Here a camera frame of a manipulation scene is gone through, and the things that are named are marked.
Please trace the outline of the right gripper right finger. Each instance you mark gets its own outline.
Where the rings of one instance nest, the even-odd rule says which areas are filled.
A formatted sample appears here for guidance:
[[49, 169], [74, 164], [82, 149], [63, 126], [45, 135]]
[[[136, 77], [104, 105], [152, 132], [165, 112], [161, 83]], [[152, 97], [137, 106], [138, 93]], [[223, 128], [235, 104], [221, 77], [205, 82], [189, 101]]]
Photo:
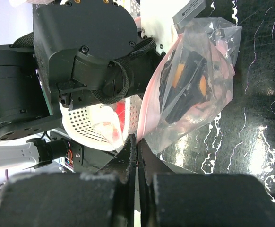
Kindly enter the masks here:
[[145, 140], [137, 158], [142, 226], [275, 227], [275, 208], [257, 178], [175, 173]]

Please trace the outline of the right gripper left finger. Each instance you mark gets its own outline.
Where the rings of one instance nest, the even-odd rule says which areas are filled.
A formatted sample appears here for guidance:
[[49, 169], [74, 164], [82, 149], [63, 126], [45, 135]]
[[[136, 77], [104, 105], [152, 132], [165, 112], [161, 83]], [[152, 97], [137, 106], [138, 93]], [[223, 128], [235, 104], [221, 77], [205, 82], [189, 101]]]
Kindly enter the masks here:
[[0, 191], [0, 227], [134, 226], [136, 137], [92, 174], [21, 173]]

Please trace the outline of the clear zip top bag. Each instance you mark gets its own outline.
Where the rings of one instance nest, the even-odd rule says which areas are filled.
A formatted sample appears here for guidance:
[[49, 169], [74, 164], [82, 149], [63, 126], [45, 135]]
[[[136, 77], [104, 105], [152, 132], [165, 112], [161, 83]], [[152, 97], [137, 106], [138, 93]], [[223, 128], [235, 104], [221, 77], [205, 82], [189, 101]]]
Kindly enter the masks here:
[[210, 123], [233, 98], [242, 26], [195, 18], [154, 71], [138, 104], [137, 141], [160, 153]]

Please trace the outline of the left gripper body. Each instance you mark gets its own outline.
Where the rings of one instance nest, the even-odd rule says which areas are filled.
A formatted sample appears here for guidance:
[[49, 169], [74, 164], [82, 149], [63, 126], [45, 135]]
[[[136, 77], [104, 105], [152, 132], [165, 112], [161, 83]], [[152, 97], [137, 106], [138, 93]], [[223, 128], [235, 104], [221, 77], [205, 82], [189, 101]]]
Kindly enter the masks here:
[[159, 87], [160, 108], [168, 124], [179, 121], [186, 112], [208, 100], [207, 60], [196, 51], [189, 52], [188, 59], [177, 67], [169, 92], [164, 82], [171, 70], [168, 60], [161, 73]]

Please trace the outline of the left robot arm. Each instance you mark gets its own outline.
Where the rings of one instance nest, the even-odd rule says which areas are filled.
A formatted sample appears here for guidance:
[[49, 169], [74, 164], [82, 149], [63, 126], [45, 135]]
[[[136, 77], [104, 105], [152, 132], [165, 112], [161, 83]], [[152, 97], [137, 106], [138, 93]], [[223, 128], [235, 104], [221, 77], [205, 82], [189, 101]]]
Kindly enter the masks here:
[[81, 154], [94, 135], [89, 107], [126, 110], [163, 56], [114, 2], [87, 0], [33, 9], [33, 32], [0, 45], [0, 141], [64, 127], [69, 138], [0, 146], [0, 169], [38, 168]]

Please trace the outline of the red fake apple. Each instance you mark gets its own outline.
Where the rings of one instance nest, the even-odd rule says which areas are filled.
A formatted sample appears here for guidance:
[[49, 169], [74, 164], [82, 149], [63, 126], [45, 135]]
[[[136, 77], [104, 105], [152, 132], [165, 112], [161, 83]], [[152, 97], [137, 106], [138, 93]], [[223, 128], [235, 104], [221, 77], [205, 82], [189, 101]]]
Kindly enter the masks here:
[[118, 117], [118, 122], [113, 123], [113, 139], [118, 140], [122, 136], [122, 140], [126, 140], [125, 121], [126, 121], [126, 103], [125, 101], [117, 102], [114, 113]]

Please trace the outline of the orange fake fruit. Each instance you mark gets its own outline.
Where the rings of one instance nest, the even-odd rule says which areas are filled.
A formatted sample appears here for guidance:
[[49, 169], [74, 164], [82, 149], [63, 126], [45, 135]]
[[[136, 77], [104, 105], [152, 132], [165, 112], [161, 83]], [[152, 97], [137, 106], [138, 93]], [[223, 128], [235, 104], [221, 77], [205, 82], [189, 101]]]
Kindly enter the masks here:
[[196, 86], [197, 90], [205, 96], [207, 92], [207, 81], [203, 71], [203, 66], [198, 67], [197, 65], [179, 64], [172, 81], [172, 88], [179, 90], [191, 82]]

